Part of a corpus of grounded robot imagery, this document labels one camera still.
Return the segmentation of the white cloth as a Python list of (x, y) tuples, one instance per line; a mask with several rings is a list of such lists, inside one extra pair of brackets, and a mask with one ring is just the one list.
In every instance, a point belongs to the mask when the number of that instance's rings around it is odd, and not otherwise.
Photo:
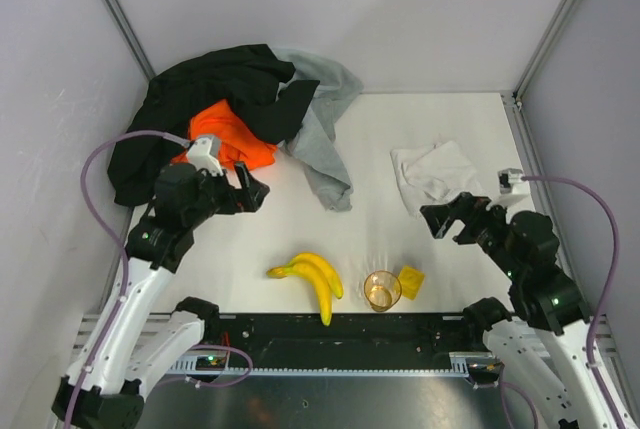
[(483, 195), (478, 171), (455, 141), (393, 149), (396, 184), (408, 214), (418, 219), (425, 205), (442, 205), (462, 192)]

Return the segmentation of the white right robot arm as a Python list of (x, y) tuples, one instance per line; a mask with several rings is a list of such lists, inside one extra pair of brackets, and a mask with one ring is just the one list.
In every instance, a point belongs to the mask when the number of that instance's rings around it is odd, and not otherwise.
[(595, 318), (556, 263), (559, 240), (548, 216), (508, 216), (504, 207), (468, 192), (420, 212), (436, 239), (461, 222), (455, 242), (478, 246), (509, 279), (511, 310), (484, 298), (466, 307), (463, 318), (548, 427), (636, 427), (589, 335)]

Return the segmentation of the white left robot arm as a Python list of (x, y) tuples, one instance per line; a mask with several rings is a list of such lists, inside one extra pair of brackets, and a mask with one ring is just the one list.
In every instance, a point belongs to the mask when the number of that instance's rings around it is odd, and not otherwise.
[(215, 215), (254, 213), (269, 192), (242, 162), (240, 185), (190, 163), (165, 167), (122, 250), (109, 299), (78, 359), (62, 377), (52, 410), (71, 428), (133, 428), (145, 402), (182, 354), (220, 333), (217, 305), (181, 301), (164, 328), (136, 346), (156, 299), (174, 279), (194, 232)]

